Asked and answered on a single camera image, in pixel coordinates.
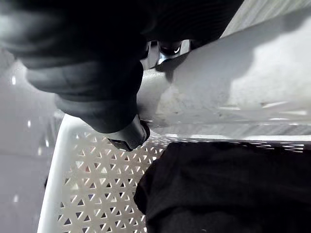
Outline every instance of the white plastic basket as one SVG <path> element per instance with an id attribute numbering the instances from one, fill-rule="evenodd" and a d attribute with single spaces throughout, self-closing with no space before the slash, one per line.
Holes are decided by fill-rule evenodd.
<path id="1" fill-rule="evenodd" d="M 145 217 L 133 194 L 145 170 L 173 141 L 210 142 L 151 133 L 132 152 L 115 149 L 101 133 L 66 115 L 62 122 L 43 201 L 38 233 L 144 233 Z M 263 150 L 303 153 L 311 136 L 258 136 L 230 141 Z"/>

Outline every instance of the black clothing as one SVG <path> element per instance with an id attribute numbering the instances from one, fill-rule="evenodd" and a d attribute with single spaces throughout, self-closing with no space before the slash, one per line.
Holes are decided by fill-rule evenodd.
<path id="1" fill-rule="evenodd" d="M 172 143 L 134 200 L 148 233 L 304 233 L 311 153 L 229 143 Z"/>

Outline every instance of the dark fabric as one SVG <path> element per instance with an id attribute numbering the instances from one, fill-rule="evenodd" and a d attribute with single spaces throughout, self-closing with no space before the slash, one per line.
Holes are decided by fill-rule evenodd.
<path id="1" fill-rule="evenodd" d="M 0 0 L 0 44 L 29 82 L 102 133 L 137 114 L 146 41 L 221 36 L 242 0 Z"/>
<path id="2" fill-rule="evenodd" d="M 148 233 L 310 232 L 310 167 L 310 152 L 172 143 L 134 200 Z"/>

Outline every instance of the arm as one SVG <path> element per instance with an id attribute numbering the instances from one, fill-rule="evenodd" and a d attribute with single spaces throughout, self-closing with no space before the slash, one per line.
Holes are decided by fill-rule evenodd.
<path id="1" fill-rule="evenodd" d="M 104 11 L 92 1 L 83 6 L 35 2 L 0 3 L 0 44 L 28 68 L 28 81 L 55 93 L 58 108 L 108 138 L 135 131 L 130 125 L 137 116 L 139 59 L 146 42 L 139 33 L 145 25 L 128 11 L 141 8 L 131 3 L 125 11 L 115 3 L 115 11 Z M 145 140 L 141 126 L 138 131 L 132 137 L 140 139 L 128 142 L 128 149 Z"/>

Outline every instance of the gray floor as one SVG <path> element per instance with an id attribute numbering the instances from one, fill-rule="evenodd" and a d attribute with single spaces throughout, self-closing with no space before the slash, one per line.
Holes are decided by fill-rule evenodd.
<path id="1" fill-rule="evenodd" d="M 1 232 L 37 231 L 61 114 L 51 94 L 25 80 L 24 67 L 0 51 Z"/>

